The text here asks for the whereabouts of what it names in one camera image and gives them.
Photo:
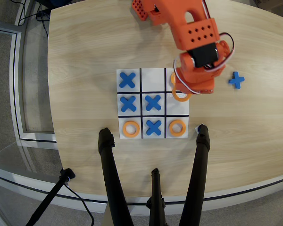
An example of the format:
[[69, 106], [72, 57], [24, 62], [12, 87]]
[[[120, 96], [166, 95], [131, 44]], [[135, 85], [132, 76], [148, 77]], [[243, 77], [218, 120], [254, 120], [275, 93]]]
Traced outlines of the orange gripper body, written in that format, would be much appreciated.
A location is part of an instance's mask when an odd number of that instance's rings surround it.
[[225, 52], [181, 53], [174, 60], [174, 91], [187, 95], [213, 93], [215, 78], [225, 64]]

